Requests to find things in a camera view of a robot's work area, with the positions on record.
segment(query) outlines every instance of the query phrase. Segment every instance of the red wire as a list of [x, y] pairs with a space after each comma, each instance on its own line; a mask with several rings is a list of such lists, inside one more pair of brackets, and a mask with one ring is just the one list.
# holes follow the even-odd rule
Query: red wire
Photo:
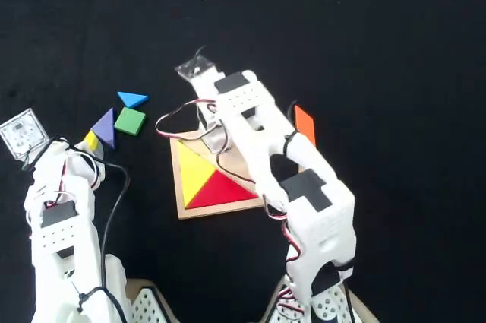
[[197, 103], [209, 103], [209, 104], [214, 104], [216, 101], [215, 100], [211, 100], [211, 99], [194, 99], [194, 100], [191, 100], [191, 101], [188, 101], [182, 105], [180, 105], [179, 108], [175, 109], [175, 110], [172, 110], [171, 112], [168, 112], [167, 114], [165, 114], [164, 116], [161, 116], [157, 122], [156, 122], [156, 132], [161, 135], [162, 137], [165, 137], [165, 138], [175, 138], [175, 139], [182, 139], [182, 140], [185, 140], [185, 141], [190, 141], [191, 139], [188, 139], [186, 137], [183, 137], [181, 135], [177, 135], [176, 133], [171, 133], [169, 131], [160, 131], [158, 129], [158, 125], [159, 123], [164, 120], [164, 119], [167, 119], [167, 118], [170, 118], [171, 116], [173, 116], [174, 114], [177, 114], [178, 112], [180, 112], [182, 109], [184, 109], [187, 105], [191, 105], [191, 104], [197, 104]]
[[295, 312], [299, 312], [299, 313], [301, 313], [301, 314], [304, 314], [304, 313], [305, 313], [305, 312], [304, 312], [304, 309], [300, 309], [300, 308], [297, 308], [296, 306], [291, 306], [291, 305], [289, 305], [289, 304], [285, 304], [284, 302], [279, 302], [279, 303], [277, 304], [277, 306], [281, 306], [281, 307], [283, 307], [283, 308], [287, 308], [287, 309], [293, 310], [293, 311], [295, 311]]
[[287, 228], [287, 221], [284, 221], [282, 223], [282, 232], [283, 235], [287, 238], [287, 241], [289, 241], [290, 245], [297, 251], [297, 255], [294, 257], [289, 257], [286, 259], [286, 263], [290, 261], [295, 261], [299, 257], [301, 257], [302, 250], [300, 247], [297, 245], [297, 242], [293, 239], [292, 235], [289, 232], [289, 229]]

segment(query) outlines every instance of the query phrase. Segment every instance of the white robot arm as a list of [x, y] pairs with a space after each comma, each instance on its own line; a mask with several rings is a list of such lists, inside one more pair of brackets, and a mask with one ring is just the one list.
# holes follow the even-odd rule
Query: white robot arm
[[[103, 285], [98, 233], [93, 225], [93, 191], [105, 178], [104, 165], [93, 159], [86, 141], [68, 147], [52, 142], [36, 161], [34, 183], [24, 202], [32, 228], [32, 263], [36, 276], [35, 323], [121, 322], [113, 302], [93, 288]], [[125, 295], [125, 269], [118, 258], [106, 256], [106, 289], [131, 317]], [[80, 309], [80, 294], [85, 296]]]
[[[310, 319], [311, 306], [317, 301], [314, 297], [352, 274], [354, 195], [280, 112], [254, 72], [226, 77], [199, 54], [176, 70], [192, 84], [198, 97], [215, 100], [215, 109], [197, 105], [204, 116], [201, 131], [218, 122], [222, 125], [204, 136], [208, 148], [218, 151], [229, 136], [246, 161], [256, 192], [286, 220], [283, 231], [291, 242], [286, 286]], [[270, 168], [273, 154], [288, 157], [305, 171], [278, 183]]]

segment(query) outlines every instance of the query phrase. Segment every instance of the wire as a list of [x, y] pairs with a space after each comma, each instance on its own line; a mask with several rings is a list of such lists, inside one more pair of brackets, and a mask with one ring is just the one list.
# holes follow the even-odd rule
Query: wire
[[[87, 154], [86, 152], [77, 149], [74, 146], [70, 146], [71, 149], [76, 150], [78, 152], [81, 152], [82, 154]], [[112, 211], [110, 212], [108, 216], [108, 220], [106, 221], [105, 229], [103, 231], [103, 240], [101, 242], [101, 286], [106, 288], [106, 244], [108, 242], [108, 232], [109, 228], [112, 225], [113, 217], [115, 216], [115, 212], [118, 209], [118, 206], [120, 205], [120, 202], [122, 201], [123, 197], [125, 196], [128, 187], [130, 186], [130, 176], [128, 175], [127, 169], [125, 169], [123, 166], [117, 165], [115, 163], [110, 163], [105, 160], [101, 160], [98, 157], [91, 156], [95, 161], [100, 162], [104, 164], [105, 166], [112, 167], [114, 169], [117, 169], [118, 171], [121, 171], [125, 177], [125, 182], [123, 184], [123, 187], [121, 188], [120, 193], [118, 194], [118, 197], [116, 198], [115, 203], [113, 204]]]
[[[76, 196], [70, 192], [65, 192], [64, 190], [49, 190], [48, 192], [40, 192], [33, 197], [33, 201], [37, 200], [41, 196], [48, 195], [48, 194], [55, 194], [55, 193], [58, 195], [58, 197], [59, 195], [67, 195], [69, 196], [69, 198], [71, 198], [74, 201], [74, 203], [76, 202]], [[57, 201], [54, 201], [53, 204], [50, 204], [48, 207], [52, 207], [55, 204], [57, 204]], [[29, 207], [28, 209], [25, 210], [25, 220], [27, 221], [27, 224], [29, 226], [32, 226], [32, 219], [30, 218], [30, 209], [31, 208]]]
[[272, 213], [270, 211], [268, 201], [267, 201], [267, 197], [265, 195], [263, 196], [263, 200], [264, 200], [265, 213], [267, 213], [267, 216], [270, 219], [273, 219], [273, 220], [285, 220], [285, 219], [287, 219], [287, 213]]
[[355, 313], [352, 311], [351, 297], [349, 296], [349, 288], [346, 281], [342, 282], [344, 286], [344, 294], [346, 295], [346, 302], [348, 303], [349, 317], [351, 318], [351, 323], [355, 323]]
[[293, 310], [293, 311], [295, 311], [295, 312], [299, 312], [299, 313], [301, 313], [301, 314], [304, 314], [304, 313], [305, 313], [305, 312], [304, 312], [304, 309], [297, 308], [296, 306], [291, 306], [290, 304], [287, 304], [287, 303], [285, 303], [285, 302], [279, 302], [279, 303], [277, 304], [277, 306], [281, 306], [281, 307], [283, 307], [283, 308], [287, 308], [287, 309]]
[[287, 241], [289, 241], [289, 244], [296, 250], [297, 252], [297, 255], [296, 256], [293, 256], [293, 257], [289, 257], [286, 259], [286, 264], [290, 261], [295, 261], [297, 260], [299, 257], [301, 257], [301, 254], [302, 254], [302, 250], [301, 248], [298, 246], [297, 242], [294, 240], [294, 237], [292, 237], [292, 234], [290, 234], [290, 231], [289, 231], [289, 228], [287, 226], [287, 221], [285, 220], [283, 223], [282, 223], [282, 232], [283, 232], [283, 235], [284, 237], [287, 239]]
[[166, 118], [169, 118], [175, 114], [177, 114], [178, 112], [180, 112], [181, 110], [183, 110], [187, 105], [191, 105], [191, 104], [198, 104], [198, 103], [214, 103], [214, 100], [210, 100], [210, 99], [194, 99], [194, 100], [191, 100], [191, 101], [188, 101], [182, 105], [180, 105], [179, 108], [177, 108], [176, 110], [172, 110], [171, 112], [168, 112], [167, 114], [161, 116], [160, 118], [157, 119], [156, 123], [155, 123], [155, 130], [157, 131], [157, 133], [165, 138], [176, 138], [176, 139], [182, 139], [183, 141], [196, 141], [198, 139], [201, 139], [202, 137], [204, 137], [205, 135], [208, 135], [209, 133], [211, 133], [214, 129], [216, 129], [216, 127], [218, 126], [217, 124], [215, 124], [214, 126], [212, 126], [211, 128], [207, 129], [206, 131], [198, 134], [196, 137], [184, 137], [180, 134], [177, 134], [177, 133], [170, 133], [168, 131], [161, 131], [159, 130], [159, 123], [166, 119]]
[[293, 100], [290, 104], [289, 104], [289, 107], [287, 108], [287, 120], [290, 122], [290, 124], [294, 125], [295, 126], [295, 119], [294, 117], [292, 116], [292, 113], [293, 113], [293, 110], [294, 110], [294, 106], [297, 104], [297, 99]]
[[56, 141], [62, 141], [67, 144], [69, 142], [66, 140], [66, 138], [63, 137], [52, 137], [49, 139], [49, 141], [46, 143], [46, 145], [40, 150], [40, 152], [37, 154], [37, 156], [32, 160], [32, 163], [29, 164], [29, 155], [30, 155], [30, 150], [27, 152], [24, 164], [22, 165], [22, 171], [25, 171], [26, 173], [29, 173], [30, 171], [33, 170], [33, 168], [36, 166], [36, 163], [40, 160], [40, 157], [44, 155], [44, 153], [47, 151], [47, 149], [51, 146], [52, 143]]
[[83, 311], [83, 304], [97, 291], [103, 291], [106, 294], [106, 296], [111, 300], [111, 302], [115, 306], [116, 311], [118, 312], [118, 315], [120, 316], [121, 323], [128, 323], [127, 318], [125, 317], [125, 314], [123, 312], [123, 308], [120, 305], [120, 302], [105, 287], [95, 287], [89, 293], [79, 294], [79, 306], [77, 308], [77, 311], [81, 313]]
[[238, 177], [239, 179], [241, 179], [241, 180], [243, 180], [243, 181], [246, 181], [246, 182], [251, 182], [252, 184], [255, 184], [256, 182], [255, 182], [255, 181], [253, 181], [252, 179], [248, 179], [248, 178], [246, 178], [246, 177], [244, 177], [244, 176], [241, 176], [241, 175], [239, 175], [239, 174], [237, 174], [237, 173], [234, 173], [234, 172], [232, 172], [232, 171], [230, 171], [230, 170], [226, 169], [225, 167], [223, 167], [223, 165], [220, 163], [219, 159], [220, 159], [220, 157], [221, 157], [221, 154], [222, 154], [222, 152], [223, 152], [223, 151], [226, 149], [226, 147], [228, 146], [228, 141], [229, 141], [229, 139], [228, 139], [228, 131], [226, 131], [226, 127], [225, 127], [225, 125], [224, 125], [224, 124], [222, 124], [222, 129], [223, 129], [223, 131], [225, 132], [225, 142], [222, 144], [221, 149], [219, 149], [218, 153], [216, 154], [216, 165], [218, 165], [218, 167], [219, 167], [220, 169], [222, 169], [224, 172], [226, 172], [226, 173], [228, 173], [228, 174], [230, 174], [230, 175], [233, 175], [234, 177]]
[[205, 49], [206, 46], [201, 46], [199, 49], [196, 51], [194, 54], [194, 57], [191, 60], [191, 64], [189, 65], [189, 68], [191, 68], [190, 76], [194, 76], [194, 73], [196, 72], [196, 63], [197, 63], [197, 57], [199, 57], [200, 53], [203, 52], [203, 49]]

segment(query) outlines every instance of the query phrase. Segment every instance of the black table surface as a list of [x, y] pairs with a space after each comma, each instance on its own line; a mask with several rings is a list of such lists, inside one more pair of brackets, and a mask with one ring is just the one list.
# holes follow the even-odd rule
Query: black table surface
[[[107, 155], [130, 191], [108, 250], [153, 280], [181, 321], [256, 321], [287, 245], [261, 209], [180, 221], [157, 116], [194, 98], [173, 68], [205, 45], [254, 70], [281, 109], [316, 121], [318, 148], [355, 193], [351, 288], [381, 321], [466, 321], [484, 297], [484, 0], [0, 0], [0, 116], [32, 107], [79, 141], [116, 91], [147, 93], [137, 137]], [[194, 128], [193, 111], [172, 129]], [[0, 321], [30, 321], [30, 175], [0, 147]], [[96, 192], [102, 228], [121, 186]]]

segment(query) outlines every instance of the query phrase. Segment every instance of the black cable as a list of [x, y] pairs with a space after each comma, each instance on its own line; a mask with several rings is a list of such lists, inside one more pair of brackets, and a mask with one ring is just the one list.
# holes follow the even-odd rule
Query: black cable
[[349, 317], [351, 318], [351, 323], [356, 323], [355, 313], [352, 311], [351, 297], [349, 296], [348, 284], [345, 281], [343, 281], [342, 285], [344, 286], [344, 294], [346, 295], [346, 302], [348, 303]]
[[294, 100], [290, 103], [289, 107], [287, 108], [287, 120], [290, 122], [290, 124], [295, 126], [295, 120], [294, 117], [292, 116], [292, 112], [294, 110], [294, 106], [297, 104], [297, 100]]
[[[75, 150], [77, 152], [81, 152], [82, 154], [88, 154], [87, 152], [84, 152], [83, 150], [80, 150], [74, 146], [69, 146], [72, 150]], [[118, 194], [118, 197], [113, 204], [112, 211], [109, 214], [108, 220], [106, 221], [105, 229], [103, 231], [103, 240], [101, 242], [101, 286], [106, 288], [106, 243], [108, 242], [108, 232], [109, 228], [112, 225], [113, 217], [115, 216], [115, 212], [118, 209], [118, 206], [120, 205], [120, 202], [122, 201], [123, 197], [125, 196], [125, 193], [128, 190], [128, 187], [130, 186], [130, 176], [128, 175], [127, 169], [125, 169], [123, 166], [117, 165], [115, 163], [110, 163], [105, 160], [101, 160], [98, 157], [91, 156], [96, 162], [100, 162], [105, 166], [112, 167], [114, 169], [117, 169], [123, 173], [125, 176], [125, 182], [123, 184], [123, 188], [120, 191], [120, 194]]]
[[47, 142], [47, 144], [43, 147], [42, 150], [40, 150], [40, 152], [37, 154], [36, 158], [34, 158], [32, 160], [32, 163], [29, 164], [29, 155], [30, 155], [30, 150], [27, 152], [26, 156], [25, 156], [25, 161], [24, 161], [24, 164], [22, 165], [22, 171], [25, 171], [26, 173], [29, 173], [30, 171], [33, 170], [33, 168], [36, 166], [36, 163], [40, 160], [40, 157], [42, 157], [44, 155], [44, 153], [47, 151], [47, 149], [51, 146], [52, 143], [56, 142], [56, 141], [61, 141], [61, 142], [65, 142], [67, 144], [68, 141], [66, 141], [65, 138], [63, 137], [52, 137], [49, 139], [49, 141]]
[[120, 316], [121, 323], [128, 323], [127, 318], [125, 317], [125, 314], [123, 312], [123, 308], [120, 305], [120, 302], [105, 287], [95, 287], [89, 293], [79, 294], [79, 306], [77, 307], [77, 311], [81, 313], [83, 311], [83, 304], [97, 291], [103, 291], [106, 296], [111, 300], [111, 302], [115, 306], [116, 311], [118, 312], [118, 315]]

